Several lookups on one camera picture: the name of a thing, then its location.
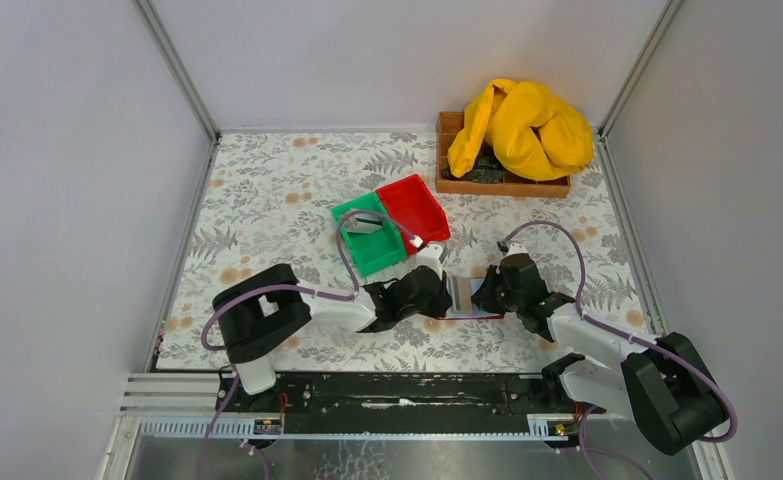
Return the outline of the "card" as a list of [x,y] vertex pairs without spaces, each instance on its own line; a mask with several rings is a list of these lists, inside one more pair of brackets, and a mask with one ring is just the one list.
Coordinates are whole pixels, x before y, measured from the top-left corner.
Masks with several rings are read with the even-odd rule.
[[451,298],[448,317],[467,317],[473,313],[471,280],[465,277],[450,276],[447,289]]

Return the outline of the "red leather card holder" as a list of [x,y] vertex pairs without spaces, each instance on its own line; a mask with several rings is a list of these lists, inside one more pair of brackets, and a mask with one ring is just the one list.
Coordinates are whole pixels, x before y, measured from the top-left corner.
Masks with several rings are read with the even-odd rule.
[[[476,293],[479,290],[479,288],[483,285],[484,279],[483,278],[469,278],[469,279],[471,280],[471,293],[472,293],[472,296],[473,296],[473,294]],[[449,320],[496,320],[496,319],[503,319],[504,318],[503,314],[495,314],[495,313],[486,312],[486,311],[482,310],[481,308],[479,308],[478,306],[476,306],[474,303],[473,303],[473,313],[470,316],[467,316],[467,317],[448,317],[447,313],[448,313],[449,308],[447,309],[447,311],[445,312],[445,314],[442,317],[439,317],[439,320],[446,320],[446,321],[449,321]]]

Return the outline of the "green plastic bin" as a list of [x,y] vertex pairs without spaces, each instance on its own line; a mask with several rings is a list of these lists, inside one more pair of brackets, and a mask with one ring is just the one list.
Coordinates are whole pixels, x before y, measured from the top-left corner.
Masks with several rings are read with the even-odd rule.
[[[340,217],[352,209],[378,211],[387,214],[375,192],[362,195],[354,200],[339,204],[331,209],[333,219],[338,222]],[[362,276],[369,276],[387,267],[402,262],[406,258],[406,250],[400,231],[393,223],[383,222],[383,226],[372,233],[342,232],[356,268]]]

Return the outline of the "red plastic bin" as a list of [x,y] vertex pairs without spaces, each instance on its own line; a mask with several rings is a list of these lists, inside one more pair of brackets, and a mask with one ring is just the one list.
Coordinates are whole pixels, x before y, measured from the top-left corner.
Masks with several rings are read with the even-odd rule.
[[378,188],[375,193],[387,214],[425,243],[450,238],[446,213],[420,176],[407,176]]

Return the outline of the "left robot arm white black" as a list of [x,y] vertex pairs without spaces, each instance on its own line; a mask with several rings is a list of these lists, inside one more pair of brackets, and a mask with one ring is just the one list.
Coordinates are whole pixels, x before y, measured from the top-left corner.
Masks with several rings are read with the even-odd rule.
[[290,265],[280,263],[212,300],[213,320],[228,361],[248,395],[275,387],[271,352],[311,322],[349,332],[380,333],[414,315],[441,318],[451,306],[446,275],[428,266],[350,294],[321,291],[299,280]]

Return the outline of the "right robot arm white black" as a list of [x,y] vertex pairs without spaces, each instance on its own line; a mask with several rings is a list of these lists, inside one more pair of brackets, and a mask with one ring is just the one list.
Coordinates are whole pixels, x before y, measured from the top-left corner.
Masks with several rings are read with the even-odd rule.
[[577,299],[546,286],[526,253],[490,266],[472,302],[512,313],[530,332],[572,348],[541,371],[554,403],[600,407],[630,420],[663,454],[734,423],[729,400],[687,337],[647,337],[582,315]]

